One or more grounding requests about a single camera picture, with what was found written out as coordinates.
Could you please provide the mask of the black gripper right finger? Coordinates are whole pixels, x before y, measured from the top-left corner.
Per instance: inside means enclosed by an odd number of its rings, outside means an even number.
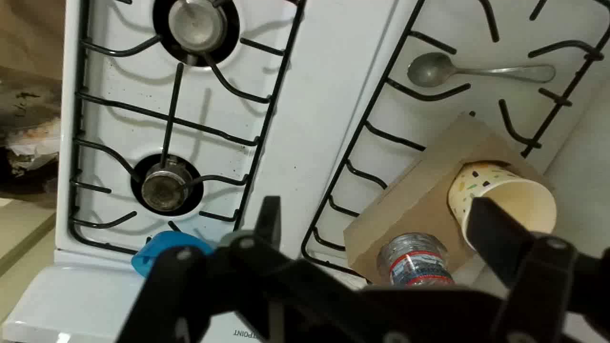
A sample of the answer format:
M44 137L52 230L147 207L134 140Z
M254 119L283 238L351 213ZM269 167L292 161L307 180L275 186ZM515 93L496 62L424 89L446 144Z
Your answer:
M490 198L475 198L467 240L509 287L492 325L502 343L565 343L568 312L610 335L610 253L582 253L574 243L527 230Z

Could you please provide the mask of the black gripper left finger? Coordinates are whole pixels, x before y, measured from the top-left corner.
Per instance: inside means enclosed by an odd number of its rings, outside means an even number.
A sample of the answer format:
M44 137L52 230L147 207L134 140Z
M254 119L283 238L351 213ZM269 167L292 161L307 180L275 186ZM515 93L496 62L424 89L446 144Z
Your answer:
M281 209L283 199L267 196L256 226L214 251L164 247L117 343L201 343L222 314L235 314L263 343L355 343L353 293L279 251Z

